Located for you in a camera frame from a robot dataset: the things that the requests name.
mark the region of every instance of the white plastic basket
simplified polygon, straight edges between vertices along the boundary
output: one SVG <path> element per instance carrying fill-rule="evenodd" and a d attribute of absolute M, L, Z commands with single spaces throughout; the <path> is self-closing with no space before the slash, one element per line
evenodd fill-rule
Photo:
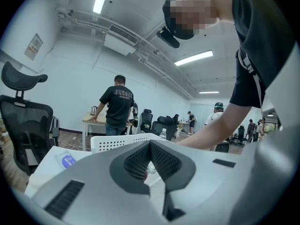
<path fill-rule="evenodd" d="M 119 148 L 131 143 L 138 143 L 141 141 L 149 140 L 164 140 L 163 138 L 152 134 L 143 133 L 136 135 L 125 135 L 125 136 L 94 136 L 90 139 L 90 148 L 92 154 L 98 152 L 105 152 L 111 149 Z"/>

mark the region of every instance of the electric kettle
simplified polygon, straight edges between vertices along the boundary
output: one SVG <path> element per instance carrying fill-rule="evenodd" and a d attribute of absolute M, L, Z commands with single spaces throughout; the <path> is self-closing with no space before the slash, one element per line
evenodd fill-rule
<path fill-rule="evenodd" d="M 96 114 L 96 111 L 97 111 L 97 108 L 96 106 L 92 106 L 91 109 L 90 109 L 90 115 L 95 115 Z"/>

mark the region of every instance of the wooden floor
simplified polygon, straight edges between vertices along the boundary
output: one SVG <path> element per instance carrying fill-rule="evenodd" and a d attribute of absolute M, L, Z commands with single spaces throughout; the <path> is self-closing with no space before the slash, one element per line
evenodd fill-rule
<path fill-rule="evenodd" d="M 187 138 L 187 134 L 180 134 L 180 137 L 173 138 L 172 142 L 176 143 L 185 138 Z M 62 148 L 68 149 L 76 149 L 76 147 L 72 145 L 80 146 L 78 150 L 82 150 L 82 134 L 75 134 L 60 131 L 59 136 L 59 146 Z M 14 161 L 14 147 L 11 141 L 8 141 L 2 145 L 4 158 L 1 162 L 2 169 L 4 170 L 4 174 L 6 175 L 7 182 L 9 185 L 21 192 L 24 192 L 26 189 L 26 183 L 29 179 L 29 176 L 20 170 Z M 90 134 L 89 137 L 86 138 L 86 149 L 90 149 Z M 229 153 L 241 154 L 243 148 L 237 147 L 234 145 L 230 145 Z"/>

